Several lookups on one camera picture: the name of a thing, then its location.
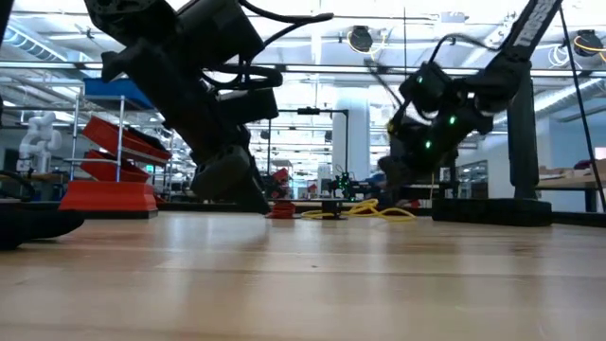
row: white column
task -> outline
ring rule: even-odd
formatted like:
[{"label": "white column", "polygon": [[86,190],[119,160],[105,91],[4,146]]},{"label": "white column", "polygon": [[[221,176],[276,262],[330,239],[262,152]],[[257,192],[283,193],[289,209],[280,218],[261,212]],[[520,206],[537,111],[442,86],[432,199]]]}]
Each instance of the white column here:
[{"label": "white column", "polygon": [[[334,109],[349,110],[348,170],[356,179],[365,179],[370,174],[370,114],[367,88],[337,88]],[[346,117],[332,114],[332,171],[336,166],[346,168],[345,139]]]}]

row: blue panel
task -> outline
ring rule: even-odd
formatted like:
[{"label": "blue panel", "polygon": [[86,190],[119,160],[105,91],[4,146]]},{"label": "blue panel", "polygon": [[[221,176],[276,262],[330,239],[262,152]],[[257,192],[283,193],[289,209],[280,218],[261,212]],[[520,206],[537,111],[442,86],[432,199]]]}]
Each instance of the blue panel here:
[{"label": "blue panel", "polygon": [[126,103],[127,110],[154,108],[136,84],[128,79],[115,80],[109,83],[103,82],[101,79],[84,79],[84,95],[88,100],[109,110],[120,109],[120,96],[124,96],[128,100]]}]

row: white robot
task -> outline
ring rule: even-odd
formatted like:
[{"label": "white robot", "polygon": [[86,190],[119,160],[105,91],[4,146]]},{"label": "white robot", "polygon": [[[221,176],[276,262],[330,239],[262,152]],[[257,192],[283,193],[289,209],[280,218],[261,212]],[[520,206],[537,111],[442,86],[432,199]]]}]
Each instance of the white robot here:
[{"label": "white robot", "polygon": [[61,133],[53,130],[55,113],[37,113],[28,120],[27,134],[19,145],[17,171],[49,173],[51,152],[62,145]]}]

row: red tray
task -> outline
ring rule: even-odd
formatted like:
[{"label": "red tray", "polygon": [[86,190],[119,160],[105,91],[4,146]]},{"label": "red tray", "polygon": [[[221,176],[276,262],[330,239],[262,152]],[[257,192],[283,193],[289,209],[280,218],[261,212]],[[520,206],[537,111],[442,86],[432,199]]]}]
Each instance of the red tray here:
[{"label": "red tray", "polygon": [[[116,157],[99,151],[90,150],[84,156],[87,159],[104,159],[114,160]],[[102,163],[102,162],[82,162],[80,165],[83,171],[91,174],[94,178],[99,181],[115,181],[116,180],[116,164],[113,163]],[[149,174],[135,167],[133,164],[128,162],[126,159],[122,159],[120,165],[120,182],[138,182],[145,183],[150,177]]]},{"label": "red tray", "polygon": [[[98,117],[92,117],[82,132],[91,141],[113,155],[117,155],[119,127]],[[147,142],[122,131],[122,157],[145,162],[149,165],[164,166],[170,160],[170,153],[160,151]]]}]

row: wooden table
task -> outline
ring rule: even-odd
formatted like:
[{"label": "wooden table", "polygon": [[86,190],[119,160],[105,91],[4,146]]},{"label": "wooden table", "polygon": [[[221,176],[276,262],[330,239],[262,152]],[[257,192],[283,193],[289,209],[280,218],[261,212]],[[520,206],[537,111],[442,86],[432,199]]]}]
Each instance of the wooden table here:
[{"label": "wooden table", "polygon": [[[606,174],[600,174],[602,183],[606,184]],[[559,178],[545,179],[539,182],[536,190],[554,190],[554,191],[582,191],[585,194],[585,211],[597,212],[597,183],[596,176],[593,174]]]},{"label": "wooden table", "polygon": [[166,213],[0,255],[0,339],[603,340],[606,229]]}]

